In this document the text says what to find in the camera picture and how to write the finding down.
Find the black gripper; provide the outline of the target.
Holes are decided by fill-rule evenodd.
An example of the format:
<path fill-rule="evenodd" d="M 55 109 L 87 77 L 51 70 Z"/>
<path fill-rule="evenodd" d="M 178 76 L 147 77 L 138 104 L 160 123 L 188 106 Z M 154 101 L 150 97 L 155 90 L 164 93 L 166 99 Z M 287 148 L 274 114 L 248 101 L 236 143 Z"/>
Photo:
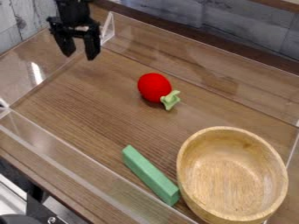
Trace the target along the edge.
<path fill-rule="evenodd" d="M 94 60 L 100 53 L 99 22 L 90 15 L 94 0 L 54 0 L 59 15 L 48 17 L 51 34 L 62 53 L 70 57 L 76 46 L 72 37 L 83 38 L 87 59 Z"/>

